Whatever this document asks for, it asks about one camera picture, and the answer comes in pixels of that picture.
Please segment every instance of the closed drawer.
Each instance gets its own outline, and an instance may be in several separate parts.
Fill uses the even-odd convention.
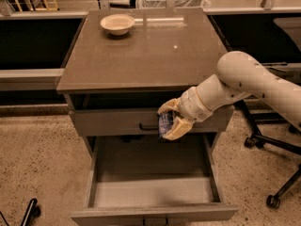
[[[232,113],[232,105],[223,106],[208,120],[196,123],[191,132],[225,131]],[[82,137],[158,133],[157,108],[75,110],[70,116],[77,133]]]
[[[157,136],[97,137],[78,225],[166,224],[226,220],[237,211],[223,202],[205,134],[177,143]]]

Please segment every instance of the speckled floor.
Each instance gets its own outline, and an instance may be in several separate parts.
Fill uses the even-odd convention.
[[[301,136],[287,129],[288,124],[261,126],[265,135],[301,146]],[[187,225],[299,225],[300,180],[282,197],[278,210],[267,208],[265,199],[296,172],[300,156],[268,144],[249,150],[244,142],[250,133],[236,109],[214,149],[225,201],[239,211],[229,221]],[[32,198],[41,208],[32,225],[76,225],[70,214],[83,208],[90,161],[64,105],[0,108],[0,210],[9,225],[20,225]]]

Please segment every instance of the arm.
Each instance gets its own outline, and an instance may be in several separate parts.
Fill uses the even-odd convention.
[[[252,56],[230,52],[218,61],[217,75],[159,108],[159,114],[176,111],[174,124],[164,138],[173,140],[183,136],[195,122],[205,121],[218,107],[231,105],[251,94],[261,98],[298,130],[301,129],[301,88],[274,76]]]

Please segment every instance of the white bowl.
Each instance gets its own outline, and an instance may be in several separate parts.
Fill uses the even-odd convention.
[[[101,26],[113,35],[126,34],[134,23],[135,19],[125,14],[110,15],[101,20]]]

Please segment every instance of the desk top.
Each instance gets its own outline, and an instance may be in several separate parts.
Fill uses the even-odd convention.
[[[117,13],[135,18],[129,33],[120,37],[100,27],[103,17]],[[199,8],[91,11],[57,91],[187,89],[215,73],[225,53]]]

